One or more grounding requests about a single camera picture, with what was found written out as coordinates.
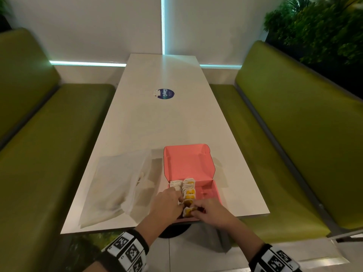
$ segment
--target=table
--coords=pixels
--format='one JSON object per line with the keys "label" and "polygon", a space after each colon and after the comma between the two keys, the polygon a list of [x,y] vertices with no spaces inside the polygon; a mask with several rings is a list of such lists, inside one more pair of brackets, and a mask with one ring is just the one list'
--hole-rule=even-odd
{"label": "table", "polygon": [[[160,99],[156,90],[172,90]],[[236,217],[269,210],[194,56],[131,54],[61,231],[78,233],[135,227],[147,215],[150,200],[167,188],[163,148],[205,143],[216,167],[214,180],[222,204]],[[125,213],[80,228],[79,217],[101,156],[152,149],[153,171],[143,202]]]}

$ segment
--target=hand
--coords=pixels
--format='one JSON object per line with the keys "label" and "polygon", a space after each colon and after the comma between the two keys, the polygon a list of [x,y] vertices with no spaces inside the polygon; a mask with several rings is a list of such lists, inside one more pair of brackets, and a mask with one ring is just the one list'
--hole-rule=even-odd
{"label": "hand", "polygon": [[150,207],[150,215],[169,226],[183,212],[184,206],[183,204],[178,205],[179,202],[183,202],[182,192],[170,187],[158,193],[154,198]]}
{"label": "hand", "polygon": [[238,220],[216,198],[194,201],[191,207],[193,206],[202,207],[206,211],[192,211],[193,217],[222,230],[227,230]]}

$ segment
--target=seat cushion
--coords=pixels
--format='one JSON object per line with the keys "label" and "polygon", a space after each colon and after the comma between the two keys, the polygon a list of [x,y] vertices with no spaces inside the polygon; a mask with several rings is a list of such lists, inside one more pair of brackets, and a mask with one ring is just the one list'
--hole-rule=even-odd
{"label": "seat cushion", "polygon": [[60,77],[26,29],[0,34],[0,141]]}
{"label": "seat cushion", "polygon": [[1,271],[40,271],[47,263],[114,92],[63,85],[0,151]]}
{"label": "seat cushion", "polygon": [[334,220],[363,227],[363,101],[261,41],[236,82]]}
{"label": "seat cushion", "polygon": [[328,235],[304,192],[232,85],[211,85],[270,214],[243,221],[265,242],[279,243]]}

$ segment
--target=booth backrest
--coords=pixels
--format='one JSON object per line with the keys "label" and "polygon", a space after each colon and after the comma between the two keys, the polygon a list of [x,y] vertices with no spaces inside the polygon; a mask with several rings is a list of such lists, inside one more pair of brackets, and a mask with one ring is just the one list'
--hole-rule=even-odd
{"label": "booth backrest", "polygon": [[0,34],[0,141],[60,77],[26,29]]}
{"label": "booth backrest", "polygon": [[335,221],[363,227],[363,101],[261,41],[236,82]]}

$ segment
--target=left hand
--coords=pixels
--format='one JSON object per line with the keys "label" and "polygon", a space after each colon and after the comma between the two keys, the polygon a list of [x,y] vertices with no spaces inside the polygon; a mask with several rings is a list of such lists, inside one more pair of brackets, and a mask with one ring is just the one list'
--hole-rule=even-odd
{"label": "left hand", "polygon": [[150,215],[168,226],[183,212],[184,206],[183,204],[178,205],[179,202],[183,202],[182,192],[170,187],[158,193],[154,198],[150,207]]}

